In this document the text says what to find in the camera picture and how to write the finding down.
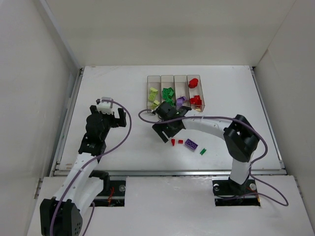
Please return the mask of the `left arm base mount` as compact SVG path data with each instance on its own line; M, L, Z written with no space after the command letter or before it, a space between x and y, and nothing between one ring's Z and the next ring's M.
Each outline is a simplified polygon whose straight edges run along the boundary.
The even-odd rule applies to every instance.
M126 178L111 177L105 171L92 171L90 177L103 181L103 189L94 199L96 207L125 206Z

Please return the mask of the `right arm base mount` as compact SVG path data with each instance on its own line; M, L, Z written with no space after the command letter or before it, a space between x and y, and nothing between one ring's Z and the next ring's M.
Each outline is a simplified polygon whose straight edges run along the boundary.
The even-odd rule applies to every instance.
M253 179L247 179L242 185L230 179L215 179L212 184L217 207L260 206L259 197L255 194L257 186Z

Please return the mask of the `lime arch green brick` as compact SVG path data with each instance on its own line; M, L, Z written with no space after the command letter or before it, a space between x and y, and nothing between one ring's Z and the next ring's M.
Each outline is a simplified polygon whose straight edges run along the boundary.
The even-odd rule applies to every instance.
M148 96L148 100L151 102L155 101L157 94L158 94L158 92L157 93L150 92L149 96Z

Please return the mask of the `red long brick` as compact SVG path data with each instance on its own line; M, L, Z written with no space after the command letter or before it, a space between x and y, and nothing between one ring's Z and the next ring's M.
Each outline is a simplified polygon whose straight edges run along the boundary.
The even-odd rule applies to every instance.
M190 104L195 106L201 106L202 100L199 95L195 95L194 97L190 98Z

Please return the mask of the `red flower brick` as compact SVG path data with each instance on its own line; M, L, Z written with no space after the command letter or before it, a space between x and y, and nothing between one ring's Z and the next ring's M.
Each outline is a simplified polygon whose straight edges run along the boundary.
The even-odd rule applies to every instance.
M193 78L189 81L189 88L193 89L198 86L199 80L197 78Z

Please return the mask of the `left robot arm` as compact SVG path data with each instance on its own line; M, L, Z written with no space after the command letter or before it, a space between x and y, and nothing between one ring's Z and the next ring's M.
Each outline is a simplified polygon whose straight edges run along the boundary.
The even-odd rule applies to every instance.
M40 226L43 236L78 236L83 215L94 198L103 191L104 180L91 174L101 158L108 154L105 139L112 128L131 126L131 116L122 105L118 117L112 110L114 102L103 100L90 106L86 132L78 149L76 161L59 190L40 204Z

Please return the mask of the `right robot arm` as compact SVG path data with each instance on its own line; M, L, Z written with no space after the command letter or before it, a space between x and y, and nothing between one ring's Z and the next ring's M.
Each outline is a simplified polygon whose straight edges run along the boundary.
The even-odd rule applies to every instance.
M154 109L153 114L158 116L160 124L155 123L152 128L165 143L183 129L201 131L224 140L233 158L230 185L245 188L250 161L260 139L244 116L237 115L233 120L206 119L201 112L186 106L176 109L166 102Z

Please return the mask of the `lime and green brick stack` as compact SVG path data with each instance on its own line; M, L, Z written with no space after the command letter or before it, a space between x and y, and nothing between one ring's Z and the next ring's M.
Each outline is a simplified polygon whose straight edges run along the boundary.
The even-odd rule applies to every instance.
M151 110L156 109L160 105L160 102L158 100L155 100L151 104Z

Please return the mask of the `red rectangular brick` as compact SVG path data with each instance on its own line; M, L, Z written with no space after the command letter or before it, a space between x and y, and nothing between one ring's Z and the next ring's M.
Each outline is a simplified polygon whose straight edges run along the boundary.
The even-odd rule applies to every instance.
M162 89L162 98L167 99L167 98L173 98L174 96L174 90L173 88L163 88Z

